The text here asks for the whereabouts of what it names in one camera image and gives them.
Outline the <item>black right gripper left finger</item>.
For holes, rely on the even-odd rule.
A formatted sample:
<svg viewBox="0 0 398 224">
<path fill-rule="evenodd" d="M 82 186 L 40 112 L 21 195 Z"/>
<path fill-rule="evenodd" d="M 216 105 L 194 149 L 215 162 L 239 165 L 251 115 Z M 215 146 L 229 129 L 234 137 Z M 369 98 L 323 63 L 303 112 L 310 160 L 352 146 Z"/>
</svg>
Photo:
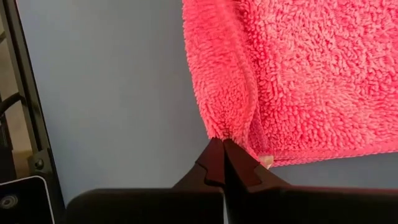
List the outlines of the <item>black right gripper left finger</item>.
<svg viewBox="0 0 398 224">
<path fill-rule="evenodd" d="M 211 139 L 193 167 L 168 189 L 96 189 L 75 197 L 66 222 L 223 223 L 224 146 Z"/>
</svg>

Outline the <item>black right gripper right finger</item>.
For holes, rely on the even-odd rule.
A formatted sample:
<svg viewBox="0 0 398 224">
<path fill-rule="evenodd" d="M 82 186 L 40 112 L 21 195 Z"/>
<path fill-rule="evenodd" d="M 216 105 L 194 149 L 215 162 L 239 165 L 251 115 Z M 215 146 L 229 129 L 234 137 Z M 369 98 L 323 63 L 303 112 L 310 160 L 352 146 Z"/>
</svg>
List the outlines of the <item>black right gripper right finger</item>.
<svg viewBox="0 0 398 224">
<path fill-rule="evenodd" d="M 291 185 L 223 142 L 230 223 L 397 223 L 397 191 Z"/>
</svg>

